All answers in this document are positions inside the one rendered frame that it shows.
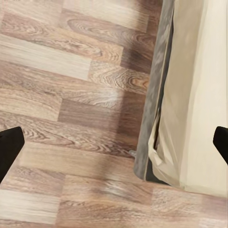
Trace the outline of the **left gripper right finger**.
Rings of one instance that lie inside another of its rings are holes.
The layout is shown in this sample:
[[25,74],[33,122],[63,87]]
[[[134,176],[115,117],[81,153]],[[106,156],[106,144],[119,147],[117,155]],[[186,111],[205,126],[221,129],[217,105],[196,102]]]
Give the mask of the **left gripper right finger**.
[[218,126],[213,137],[213,144],[228,165],[228,128]]

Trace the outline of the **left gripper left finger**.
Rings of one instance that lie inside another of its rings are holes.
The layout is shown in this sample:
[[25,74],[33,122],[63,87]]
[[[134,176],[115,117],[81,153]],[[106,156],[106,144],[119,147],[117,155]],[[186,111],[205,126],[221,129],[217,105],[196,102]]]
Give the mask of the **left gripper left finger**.
[[25,144],[20,126],[0,132],[0,183]]

